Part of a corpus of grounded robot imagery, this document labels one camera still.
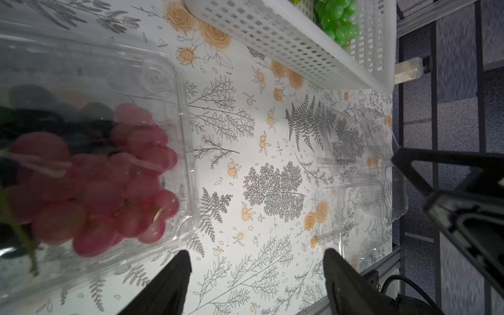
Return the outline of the clear plastic clamshell container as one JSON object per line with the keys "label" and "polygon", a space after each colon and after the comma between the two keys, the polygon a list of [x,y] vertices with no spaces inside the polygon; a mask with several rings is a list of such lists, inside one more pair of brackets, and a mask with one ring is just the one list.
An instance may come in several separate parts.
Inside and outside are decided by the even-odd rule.
{"label": "clear plastic clamshell container", "polygon": [[1,26],[1,312],[182,246],[199,223],[166,55]]}

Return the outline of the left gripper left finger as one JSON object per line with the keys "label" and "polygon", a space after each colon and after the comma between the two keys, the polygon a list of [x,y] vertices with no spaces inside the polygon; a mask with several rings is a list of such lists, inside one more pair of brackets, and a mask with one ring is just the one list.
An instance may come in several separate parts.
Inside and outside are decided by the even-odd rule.
{"label": "left gripper left finger", "polygon": [[182,250],[119,315],[181,315],[191,274],[189,252]]}

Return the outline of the dark blue grape bunch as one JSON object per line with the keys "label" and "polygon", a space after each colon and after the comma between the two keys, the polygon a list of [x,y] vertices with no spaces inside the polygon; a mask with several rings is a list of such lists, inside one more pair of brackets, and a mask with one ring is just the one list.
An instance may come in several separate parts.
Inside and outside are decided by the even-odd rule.
{"label": "dark blue grape bunch", "polygon": [[1,232],[25,249],[72,244],[96,257],[121,238],[114,214],[125,203],[112,157],[114,111],[76,108],[46,88],[18,85],[1,108]]}

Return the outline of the bright green grape bunch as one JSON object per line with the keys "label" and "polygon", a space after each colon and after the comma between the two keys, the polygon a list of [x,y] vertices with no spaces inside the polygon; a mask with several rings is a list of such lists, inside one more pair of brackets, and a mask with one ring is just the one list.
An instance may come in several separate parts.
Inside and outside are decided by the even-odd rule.
{"label": "bright green grape bunch", "polygon": [[346,48],[360,34],[354,23],[358,4],[351,0],[315,1],[314,13],[319,27],[340,47]]}

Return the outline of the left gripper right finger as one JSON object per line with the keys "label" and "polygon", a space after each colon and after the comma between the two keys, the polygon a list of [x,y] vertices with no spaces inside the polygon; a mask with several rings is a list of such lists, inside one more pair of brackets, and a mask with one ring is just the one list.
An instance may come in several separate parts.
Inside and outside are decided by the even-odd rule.
{"label": "left gripper right finger", "polygon": [[393,300],[373,288],[336,250],[325,250],[323,267],[332,314],[398,313]]}

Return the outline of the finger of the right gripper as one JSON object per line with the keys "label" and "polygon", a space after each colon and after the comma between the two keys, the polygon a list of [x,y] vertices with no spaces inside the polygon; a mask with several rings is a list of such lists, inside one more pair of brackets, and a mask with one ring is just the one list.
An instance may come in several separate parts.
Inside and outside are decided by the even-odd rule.
{"label": "finger of the right gripper", "polygon": [[439,190],[423,211],[463,256],[503,295],[503,200]]}
{"label": "finger of the right gripper", "polygon": [[[418,163],[431,164],[438,173],[426,179],[414,167]],[[503,199],[502,154],[400,148],[392,164],[425,197],[448,190]]]}

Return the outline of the red grape bunch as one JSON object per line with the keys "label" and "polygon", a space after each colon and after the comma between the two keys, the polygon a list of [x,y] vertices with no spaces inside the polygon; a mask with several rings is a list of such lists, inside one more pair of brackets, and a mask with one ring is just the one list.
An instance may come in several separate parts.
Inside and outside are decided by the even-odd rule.
{"label": "red grape bunch", "polygon": [[161,185],[177,163],[167,133],[131,103],[6,109],[1,221],[25,245],[68,241],[81,257],[124,239],[153,244],[180,210]]}

